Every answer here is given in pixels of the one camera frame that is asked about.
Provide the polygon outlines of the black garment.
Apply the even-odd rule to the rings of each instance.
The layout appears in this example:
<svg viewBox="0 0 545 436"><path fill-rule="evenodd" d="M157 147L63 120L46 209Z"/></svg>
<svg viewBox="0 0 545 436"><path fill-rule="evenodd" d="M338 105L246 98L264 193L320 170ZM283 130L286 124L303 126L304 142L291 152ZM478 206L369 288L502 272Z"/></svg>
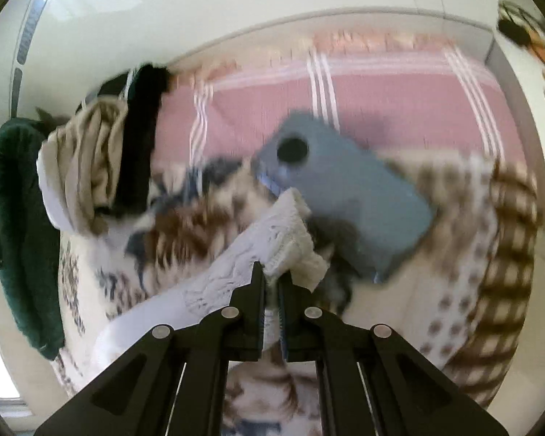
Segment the black garment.
<svg viewBox="0 0 545 436"><path fill-rule="evenodd" d="M167 68L144 64L104 82L76 108L77 114L93 100L106 96L119 97L128 104L117 195L112 207L101 210L103 217L136 215L146 208L157 115L170 79Z"/></svg>

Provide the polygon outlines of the dark green towel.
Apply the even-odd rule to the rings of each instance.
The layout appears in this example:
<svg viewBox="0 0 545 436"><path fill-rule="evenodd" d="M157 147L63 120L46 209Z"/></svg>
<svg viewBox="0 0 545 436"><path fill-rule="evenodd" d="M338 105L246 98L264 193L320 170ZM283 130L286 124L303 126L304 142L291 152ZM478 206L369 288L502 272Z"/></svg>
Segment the dark green towel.
<svg viewBox="0 0 545 436"><path fill-rule="evenodd" d="M51 130L11 118L0 127L0 281L21 334L54 360L65 344L59 306L60 233L49 221L36 161Z"/></svg>

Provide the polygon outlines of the beige cloth pile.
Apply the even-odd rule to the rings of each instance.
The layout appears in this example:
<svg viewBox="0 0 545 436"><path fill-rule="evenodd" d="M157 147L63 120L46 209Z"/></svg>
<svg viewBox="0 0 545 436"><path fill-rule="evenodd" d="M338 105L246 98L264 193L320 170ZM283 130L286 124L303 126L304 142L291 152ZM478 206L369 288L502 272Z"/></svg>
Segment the beige cloth pile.
<svg viewBox="0 0 545 436"><path fill-rule="evenodd" d="M129 109L119 97L98 97L43 142L36 169L52 225L99 236L107 231L102 209L113 206Z"/></svg>

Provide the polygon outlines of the white knit sweater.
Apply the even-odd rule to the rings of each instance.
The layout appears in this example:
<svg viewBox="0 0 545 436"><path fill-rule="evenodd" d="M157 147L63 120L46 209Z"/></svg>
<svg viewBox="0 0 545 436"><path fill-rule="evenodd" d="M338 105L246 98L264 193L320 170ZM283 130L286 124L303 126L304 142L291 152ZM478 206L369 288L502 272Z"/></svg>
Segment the white knit sweater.
<svg viewBox="0 0 545 436"><path fill-rule="evenodd" d="M267 286L273 287L282 274L290 272L299 286L314 290L329 264L314 251L305 224L309 215L311 211L298 190L284 191L206 272L185 279L112 320L94 343L90 378L98 376L153 327L187 328L227 306L233 290L249 284L256 263L263 267Z"/></svg>

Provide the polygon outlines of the pink striped bed sheet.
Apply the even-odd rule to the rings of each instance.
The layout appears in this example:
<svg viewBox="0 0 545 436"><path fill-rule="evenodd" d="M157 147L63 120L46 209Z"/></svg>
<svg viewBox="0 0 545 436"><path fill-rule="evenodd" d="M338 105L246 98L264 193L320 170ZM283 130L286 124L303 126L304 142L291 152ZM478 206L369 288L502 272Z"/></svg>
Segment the pink striped bed sheet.
<svg viewBox="0 0 545 436"><path fill-rule="evenodd" d="M295 52L252 51L173 76L151 164L254 154L293 111L362 147L522 161L506 97L484 64L437 36L325 33Z"/></svg>

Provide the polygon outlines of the floral fleece blanket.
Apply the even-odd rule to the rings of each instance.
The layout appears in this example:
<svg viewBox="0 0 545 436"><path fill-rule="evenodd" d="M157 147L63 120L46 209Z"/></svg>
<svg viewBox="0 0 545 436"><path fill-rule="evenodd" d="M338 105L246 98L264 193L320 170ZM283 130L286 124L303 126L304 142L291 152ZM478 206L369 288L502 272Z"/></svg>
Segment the floral fleece blanket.
<svg viewBox="0 0 545 436"><path fill-rule="evenodd" d="M314 225L329 264L315 303L346 323L384 322L482 407L517 350L529 306L538 234L537 186L521 164L456 152L398 152L384 161L435 208L431 228L387 282L358 275ZM59 300L65 344L53 361L70 395L90 378L97 336L148 298L206 272L274 196L249 161L165 165L138 218L99 237L64 235Z"/></svg>

